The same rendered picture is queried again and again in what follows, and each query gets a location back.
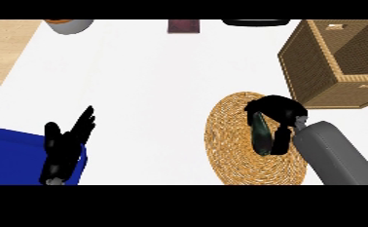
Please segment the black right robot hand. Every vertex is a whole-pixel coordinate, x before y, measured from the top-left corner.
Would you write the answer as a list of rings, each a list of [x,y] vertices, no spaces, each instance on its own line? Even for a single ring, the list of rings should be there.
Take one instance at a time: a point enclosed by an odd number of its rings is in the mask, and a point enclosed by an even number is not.
[[[263,116],[267,116],[279,123],[276,131],[270,132],[273,143],[269,155],[285,155],[289,150],[289,127],[295,128],[297,122],[306,121],[306,108],[292,99],[279,95],[267,95],[251,100],[244,107],[244,111],[247,112],[247,124],[250,129],[253,114],[255,112],[260,112]]]

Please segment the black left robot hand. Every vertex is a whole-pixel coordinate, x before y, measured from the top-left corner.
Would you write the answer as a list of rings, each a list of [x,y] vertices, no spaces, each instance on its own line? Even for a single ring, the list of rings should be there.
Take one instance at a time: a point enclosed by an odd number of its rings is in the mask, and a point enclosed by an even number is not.
[[[63,182],[69,180],[78,164],[81,147],[85,145],[94,129],[93,107],[84,109],[75,125],[68,132],[60,132],[54,122],[44,125],[44,152],[46,160],[38,182],[46,185],[46,180],[54,177]]]

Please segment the dark green eggplant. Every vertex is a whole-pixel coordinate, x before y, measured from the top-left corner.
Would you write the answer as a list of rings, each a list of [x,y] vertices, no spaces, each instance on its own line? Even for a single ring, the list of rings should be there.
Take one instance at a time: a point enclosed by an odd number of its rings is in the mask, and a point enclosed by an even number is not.
[[[255,112],[253,114],[251,143],[253,143],[254,152],[260,156],[267,156],[272,151],[273,140],[272,140],[270,130],[260,112]]]

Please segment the round woven straw placemat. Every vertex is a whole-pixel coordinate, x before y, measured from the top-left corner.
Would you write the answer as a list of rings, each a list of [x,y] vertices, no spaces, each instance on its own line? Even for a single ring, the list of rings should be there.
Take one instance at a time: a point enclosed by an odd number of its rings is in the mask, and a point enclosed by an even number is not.
[[[205,125],[204,143],[211,168],[226,185],[300,185],[307,163],[289,142],[285,155],[260,156],[251,145],[244,107],[263,95],[239,92],[216,104]]]

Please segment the brown wicker basket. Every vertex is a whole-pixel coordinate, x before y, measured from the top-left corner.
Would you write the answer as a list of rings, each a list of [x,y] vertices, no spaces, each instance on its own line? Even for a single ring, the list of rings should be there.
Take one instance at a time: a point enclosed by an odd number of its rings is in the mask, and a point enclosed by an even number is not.
[[[307,109],[368,106],[368,19],[303,19],[278,57]]]

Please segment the blue flat board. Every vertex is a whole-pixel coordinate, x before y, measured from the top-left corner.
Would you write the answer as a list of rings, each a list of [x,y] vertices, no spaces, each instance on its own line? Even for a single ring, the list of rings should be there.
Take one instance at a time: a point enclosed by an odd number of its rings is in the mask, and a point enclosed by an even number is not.
[[[0,185],[38,185],[44,136],[0,129]]]

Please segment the black flat object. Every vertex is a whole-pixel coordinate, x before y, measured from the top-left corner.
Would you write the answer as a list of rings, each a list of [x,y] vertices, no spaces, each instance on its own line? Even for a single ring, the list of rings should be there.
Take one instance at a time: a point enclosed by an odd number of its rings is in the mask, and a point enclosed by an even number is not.
[[[221,21],[226,25],[248,27],[282,26],[289,23],[289,19],[221,19]]]

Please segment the dark purple box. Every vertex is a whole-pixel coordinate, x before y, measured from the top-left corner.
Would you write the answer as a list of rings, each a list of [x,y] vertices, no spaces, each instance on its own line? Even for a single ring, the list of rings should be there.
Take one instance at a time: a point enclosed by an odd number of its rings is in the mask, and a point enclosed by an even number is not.
[[[198,19],[170,19],[168,20],[170,33],[198,33],[199,20]]]

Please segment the pale wooden board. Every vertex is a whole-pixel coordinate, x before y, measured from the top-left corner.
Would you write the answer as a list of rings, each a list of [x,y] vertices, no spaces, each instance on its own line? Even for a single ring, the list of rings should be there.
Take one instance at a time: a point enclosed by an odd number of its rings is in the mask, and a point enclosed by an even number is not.
[[[40,19],[0,19],[0,85],[6,80],[40,23]]]

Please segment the grey bowl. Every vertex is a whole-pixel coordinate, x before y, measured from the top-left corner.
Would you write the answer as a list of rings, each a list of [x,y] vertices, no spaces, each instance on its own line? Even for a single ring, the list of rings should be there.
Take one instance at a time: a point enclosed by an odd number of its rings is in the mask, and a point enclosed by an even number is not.
[[[53,31],[63,35],[81,33],[91,25],[91,19],[47,19]]]

